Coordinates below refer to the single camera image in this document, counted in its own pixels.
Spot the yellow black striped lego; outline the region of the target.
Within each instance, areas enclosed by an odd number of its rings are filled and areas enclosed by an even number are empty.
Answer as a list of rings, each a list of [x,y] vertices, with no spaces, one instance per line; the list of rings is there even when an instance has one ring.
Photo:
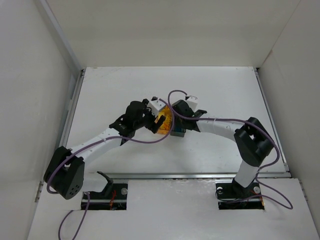
[[[157,123],[162,125],[166,121],[167,114],[165,112],[160,112],[158,114]]]

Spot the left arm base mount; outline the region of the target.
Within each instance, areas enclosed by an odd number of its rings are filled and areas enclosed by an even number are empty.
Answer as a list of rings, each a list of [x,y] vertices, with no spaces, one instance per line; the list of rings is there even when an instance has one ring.
[[[128,183],[114,183],[111,192],[89,192],[88,210],[92,211],[125,211],[127,209]]]

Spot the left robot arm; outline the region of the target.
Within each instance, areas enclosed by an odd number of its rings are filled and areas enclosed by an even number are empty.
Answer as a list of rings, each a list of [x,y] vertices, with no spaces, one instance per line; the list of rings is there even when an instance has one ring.
[[[43,177],[47,192],[66,200],[80,192],[109,194],[112,179],[101,171],[87,173],[86,168],[106,152],[128,141],[134,142],[137,130],[146,128],[156,133],[166,119],[158,116],[165,107],[166,102],[157,97],[132,101],[125,113],[97,136],[71,148],[58,147]]]

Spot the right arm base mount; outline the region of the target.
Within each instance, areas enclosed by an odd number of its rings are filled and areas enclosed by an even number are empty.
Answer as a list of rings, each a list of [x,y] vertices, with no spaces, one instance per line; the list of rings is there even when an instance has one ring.
[[[215,184],[215,197],[219,210],[264,210],[264,202],[260,196],[261,189],[257,182],[247,188],[238,188],[231,182]]]

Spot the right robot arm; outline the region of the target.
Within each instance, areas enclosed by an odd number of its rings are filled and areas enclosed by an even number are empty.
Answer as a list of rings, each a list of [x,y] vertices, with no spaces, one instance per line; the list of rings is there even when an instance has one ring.
[[[175,114],[174,125],[185,130],[210,133],[236,143],[242,162],[231,183],[219,183],[217,197],[223,201],[237,201],[253,195],[261,165],[275,143],[260,121],[255,117],[248,120],[216,119],[205,110],[194,111],[190,99],[179,100],[172,105]]]

